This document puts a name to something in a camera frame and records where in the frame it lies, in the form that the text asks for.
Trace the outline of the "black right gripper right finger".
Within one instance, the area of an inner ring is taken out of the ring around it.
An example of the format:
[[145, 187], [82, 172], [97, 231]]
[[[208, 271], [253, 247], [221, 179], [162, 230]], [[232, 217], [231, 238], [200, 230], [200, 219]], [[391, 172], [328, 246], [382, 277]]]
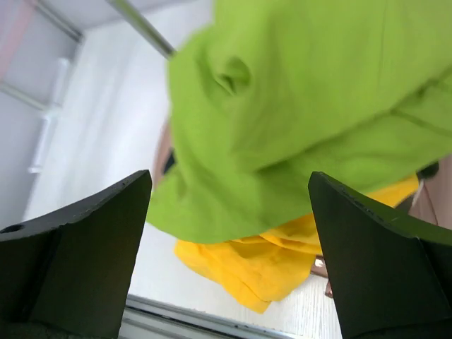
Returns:
[[309, 196], [344, 338], [451, 337], [451, 231], [322, 172]]

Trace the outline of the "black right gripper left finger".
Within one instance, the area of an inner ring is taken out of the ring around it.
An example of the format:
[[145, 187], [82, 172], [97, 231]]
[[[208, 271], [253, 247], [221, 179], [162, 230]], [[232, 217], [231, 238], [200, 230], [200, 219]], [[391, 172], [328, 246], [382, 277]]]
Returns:
[[143, 234], [146, 170], [1, 231], [2, 338], [116, 338]]

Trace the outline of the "yellow shorts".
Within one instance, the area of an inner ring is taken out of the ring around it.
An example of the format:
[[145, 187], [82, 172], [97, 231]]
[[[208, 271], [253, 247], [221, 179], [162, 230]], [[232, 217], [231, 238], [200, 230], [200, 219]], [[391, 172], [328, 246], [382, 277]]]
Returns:
[[314, 272], [322, 255], [306, 172], [165, 180], [182, 208], [178, 259], [244, 307], [263, 313]]

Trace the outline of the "lime green shorts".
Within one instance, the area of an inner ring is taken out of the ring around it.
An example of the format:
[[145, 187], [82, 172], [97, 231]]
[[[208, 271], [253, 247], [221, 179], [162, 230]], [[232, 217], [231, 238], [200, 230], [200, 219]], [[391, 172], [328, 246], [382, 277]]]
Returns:
[[185, 241], [308, 214], [312, 172], [368, 194], [451, 152], [450, 1], [216, 1], [168, 77], [147, 220]]

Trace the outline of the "navy dark shorts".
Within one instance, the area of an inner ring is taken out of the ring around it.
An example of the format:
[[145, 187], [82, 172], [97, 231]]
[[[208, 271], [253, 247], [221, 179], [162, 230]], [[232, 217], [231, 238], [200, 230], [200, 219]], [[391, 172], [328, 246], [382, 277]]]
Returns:
[[171, 150], [169, 152], [169, 156], [168, 159], [163, 167], [163, 174], [166, 174], [175, 164], [176, 160], [175, 160], [175, 156], [174, 156], [174, 151]]

